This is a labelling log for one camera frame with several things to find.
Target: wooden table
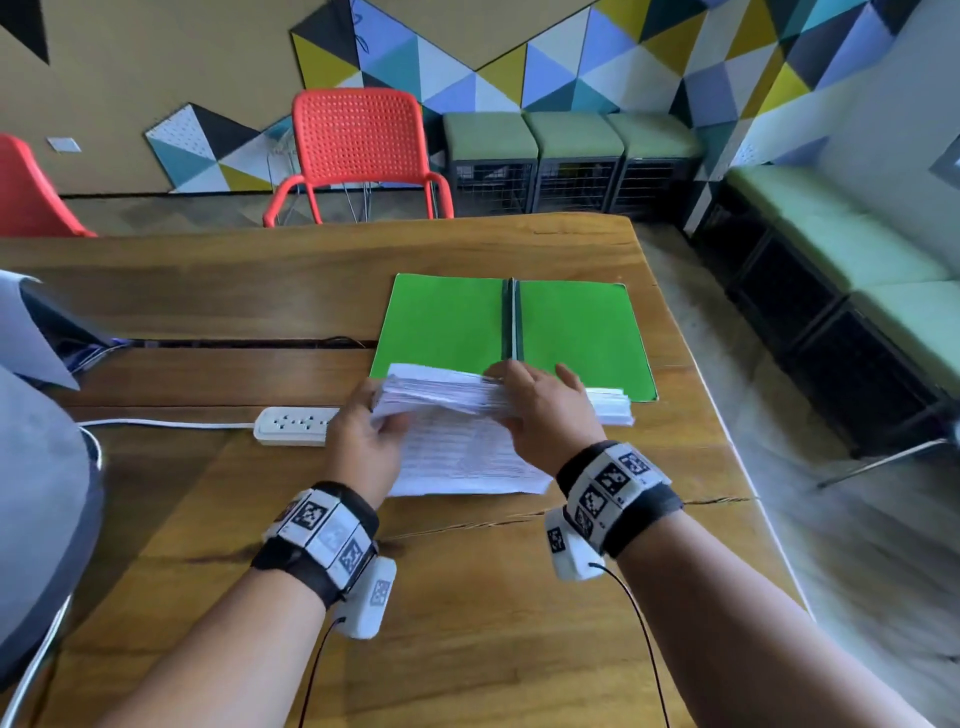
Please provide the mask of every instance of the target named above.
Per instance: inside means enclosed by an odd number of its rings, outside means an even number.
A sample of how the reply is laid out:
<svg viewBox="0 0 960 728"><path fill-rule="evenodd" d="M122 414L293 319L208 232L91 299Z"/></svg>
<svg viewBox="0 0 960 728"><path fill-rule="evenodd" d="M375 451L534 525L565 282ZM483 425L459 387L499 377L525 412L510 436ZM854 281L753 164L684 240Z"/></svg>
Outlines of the wooden table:
<svg viewBox="0 0 960 728"><path fill-rule="evenodd" d="M399 272L623 282L660 400L635 404L636 425L611 437L650 456L691 516L800 600L625 218L8 240L0 266L136 338L375 340ZM132 350L56 398L78 420L250 422L270 404L341 403L371 361L360 350ZM34 726L90 724L130 691L244 571L262 528L324 461L322 449L263 448L243 431L98 436L108 459L103 534L69 636L24 713ZM556 486L542 497L389 500L379 536L398 577L383 627L369 643L331 638L310 725L659 725L624 594L607 578L553 575L540 517L561 502ZM660 674L672 724L691 725L662 664Z"/></svg>

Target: orange plastic chair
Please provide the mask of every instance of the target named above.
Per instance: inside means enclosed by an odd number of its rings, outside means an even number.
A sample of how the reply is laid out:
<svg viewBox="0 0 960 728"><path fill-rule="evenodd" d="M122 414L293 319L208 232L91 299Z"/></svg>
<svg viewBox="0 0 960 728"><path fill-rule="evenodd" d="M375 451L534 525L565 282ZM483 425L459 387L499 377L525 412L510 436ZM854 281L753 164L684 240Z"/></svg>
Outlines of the orange plastic chair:
<svg viewBox="0 0 960 728"><path fill-rule="evenodd" d="M423 185L426 213L434 217L430 183L440 192L440 213L453 217L446 179L430 171L417 99L392 88L313 88L294 99L294 137L300 174L276 189L263 214L272 228L287 194L306 187L313 219L323 220L314 189L347 182L406 182Z"/></svg>
<svg viewBox="0 0 960 728"><path fill-rule="evenodd" d="M67 208L27 142L0 133L0 236L96 237Z"/></svg>

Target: green cushion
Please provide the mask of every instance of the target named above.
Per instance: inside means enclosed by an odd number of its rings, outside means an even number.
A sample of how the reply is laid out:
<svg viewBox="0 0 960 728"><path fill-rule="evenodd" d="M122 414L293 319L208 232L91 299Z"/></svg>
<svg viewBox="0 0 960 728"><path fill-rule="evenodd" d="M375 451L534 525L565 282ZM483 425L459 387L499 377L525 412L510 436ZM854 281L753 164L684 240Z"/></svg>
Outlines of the green cushion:
<svg viewBox="0 0 960 728"><path fill-rule="evenodd" d="M523 114L540 145L541 159L608 158L623 155L623 142L598 113L532 111Z"/></svg>
<svg viewBox="0 0 960 728"><path fill-rule="evenodd" d="M627 147L627 159L693 159L704 153L696 134L668 113L612 113L607 121Z"/></svg>
<svg viewBox="0 0 960 728"><path fill-rule="evenodd" d="M733 167L726 179L771 221L800 214L868 211L809 167L779 164Z"/></svg>
<svg viewBox="0 0 960 728"><path fill-rule="evenodd" d="M851 301L935 384L960 397L960 282L881 285Z"/></svg>
<svg viewBox="0 0 960 728"><path fill-rule="evenodd" d="M539 151L523 117L509 111L446 113L444 131L451 160L536 159Z"/></svg>
<svg viewBox="0 0 960 728"><path fill-rule="evenodd" d="M776 227L844 294L951 278L947 268L871 214L781 218Z"/></svg>

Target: forearm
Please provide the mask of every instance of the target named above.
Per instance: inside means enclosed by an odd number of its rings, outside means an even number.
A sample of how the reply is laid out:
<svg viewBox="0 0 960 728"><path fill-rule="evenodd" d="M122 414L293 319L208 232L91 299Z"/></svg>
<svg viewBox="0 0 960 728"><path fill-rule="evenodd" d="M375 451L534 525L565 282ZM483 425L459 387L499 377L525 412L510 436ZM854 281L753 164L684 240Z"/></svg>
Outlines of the forearm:
<svg viewBox="0 0 960 728"><path fill-rule="evenodd" d="M326 609L279 570L249 570L102 728L280 726Z"/></svg>
<svg viewBox="0 0 960 728"><path fill-rule="evenodd" d="M929 725L685 513L617 563L698 726Z"/></svg>

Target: power strip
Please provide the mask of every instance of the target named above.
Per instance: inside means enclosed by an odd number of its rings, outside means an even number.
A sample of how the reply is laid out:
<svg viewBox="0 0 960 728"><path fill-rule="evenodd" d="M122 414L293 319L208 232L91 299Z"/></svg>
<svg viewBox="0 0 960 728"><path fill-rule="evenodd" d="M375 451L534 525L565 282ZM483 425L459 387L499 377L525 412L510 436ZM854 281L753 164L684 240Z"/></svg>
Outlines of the power strip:
<svg viewBox="0 0 960 728"><path fill-rule="evenodd" d="M253 423L253 437L263 445L326 444L326 426L337 407L267 407Z"/></svg>

